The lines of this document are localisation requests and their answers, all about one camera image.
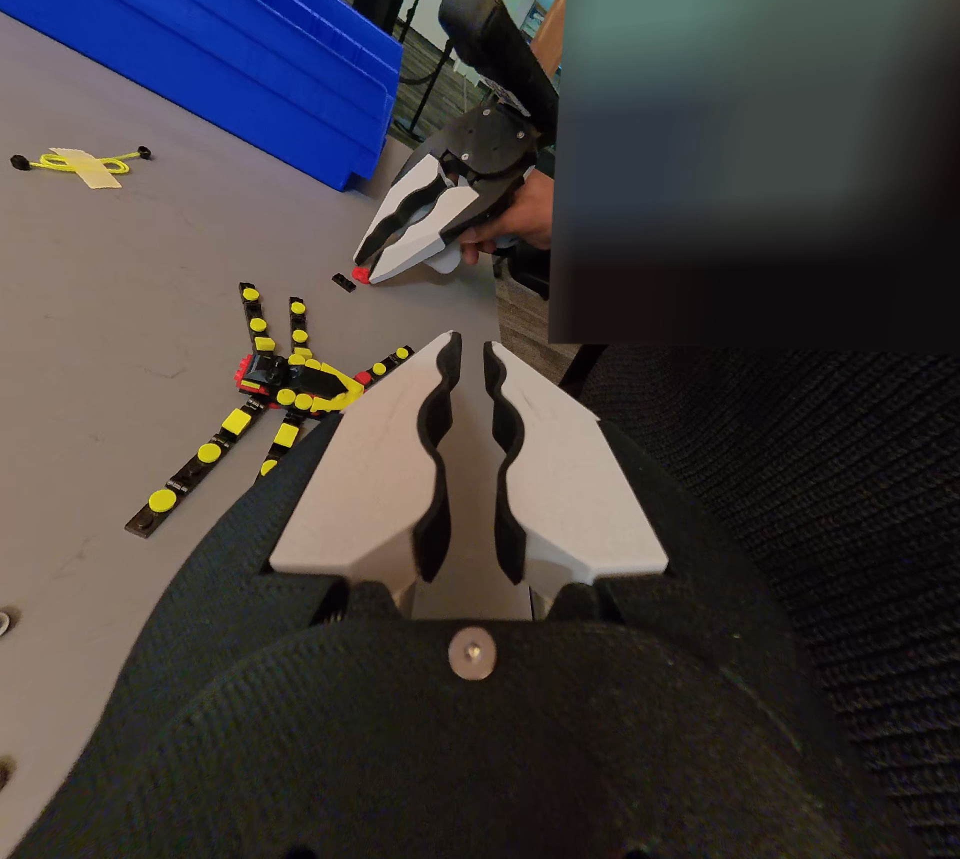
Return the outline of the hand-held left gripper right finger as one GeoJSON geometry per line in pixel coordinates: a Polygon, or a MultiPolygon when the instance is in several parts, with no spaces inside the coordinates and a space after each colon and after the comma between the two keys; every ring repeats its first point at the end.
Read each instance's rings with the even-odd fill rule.
{"type": "Polygon", "coordinates": [[[668,557],[599,418],[497,341],[483,350],[498,565],[547,613],[569,585],[666,572],[668,557]]]}

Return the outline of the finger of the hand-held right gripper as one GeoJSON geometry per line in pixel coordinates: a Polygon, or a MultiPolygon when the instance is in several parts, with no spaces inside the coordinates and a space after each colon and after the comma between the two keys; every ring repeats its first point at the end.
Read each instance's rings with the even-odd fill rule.
{"type": "Polygon", "coordinates": [[[402,173],[393,181],[374,218],[360,241],[353,262],[370,266],[387,247],[391,238],[406,229],[415,214],[432,208],[445,191],[445,172],[433,153],[411,156],[402,173]]]}
{"type": "Polygon", "coordinates": [[[459,223],[458,217],[477,199],[478,193],[469,186],[443,191],[429,211],[393,237],[375,259],[366,261],[368,283],[378,285],[422,264],[441,275],[453,273],[461,263],[461,247],[456,243],[460,234],[453,233],[450,242],[443,234],[448,226],[459,223]]]}

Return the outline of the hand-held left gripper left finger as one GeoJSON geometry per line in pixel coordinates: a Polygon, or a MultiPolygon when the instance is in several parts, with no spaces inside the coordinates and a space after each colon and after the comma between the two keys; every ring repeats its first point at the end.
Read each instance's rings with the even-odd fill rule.
{"type": "Polygon", "coordinates": [[[450,550],[447,472],[462,337],[450,330],[342,413],[269,559],[277,573],[377,582],[402,602],[450,550]]]}

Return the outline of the yellow black lego spider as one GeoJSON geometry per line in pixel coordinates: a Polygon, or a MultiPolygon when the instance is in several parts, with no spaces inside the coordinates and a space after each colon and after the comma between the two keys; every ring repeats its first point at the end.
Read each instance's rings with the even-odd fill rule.
{"type": "Polygon", "coordinates": [[[233,377],[244,401],[126,522],[125,531],[133,536],[149,539],[267,412],[282,412],[282,421],[260,464],[258,479],[292,450],[307,421],[342,413],[414,355],[414,348],[403,345],[354,375],[343,373],[312,353],[306,302],[296,295],[287,302],[291,348],[285,354],[270,335],[260,290],[249,281],[241,281],[237,289],[250,342],[250,351],[233,377]]]}

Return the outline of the person's right hand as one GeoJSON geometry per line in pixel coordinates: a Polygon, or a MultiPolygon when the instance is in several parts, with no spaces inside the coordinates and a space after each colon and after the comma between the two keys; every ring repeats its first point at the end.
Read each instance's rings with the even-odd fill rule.
{"type": "Polygon", "coordinates": [[[481,254],[493,254],[505,237],[515,237],[538,251],[550,251],[553,202],[553,178],[531,169],[503,213],[462,232],[462,261],[476,265],[481,254]]]}

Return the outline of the tagged blue plastic bin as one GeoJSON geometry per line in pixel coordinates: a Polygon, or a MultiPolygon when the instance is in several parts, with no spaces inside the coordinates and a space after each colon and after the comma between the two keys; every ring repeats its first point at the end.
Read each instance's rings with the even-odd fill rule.
{"type": "Polygon", "coordinates": [[[255,0],[2,0],[2,12],[327,186],[377,169],[384,84],[255,0]]]}

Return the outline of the beige masking tape strip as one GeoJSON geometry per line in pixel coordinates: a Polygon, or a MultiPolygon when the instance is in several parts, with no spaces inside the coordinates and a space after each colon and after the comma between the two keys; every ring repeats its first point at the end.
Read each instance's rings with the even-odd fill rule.
{"type": "Polygon", "coordinates": [[[118,177],[129,172],[126,161],[121,158],[98,158],[78,148],[50,147],[39,162],[44,168],[76,176],[91,190],[120,189],[122,183],[118,177]]]}

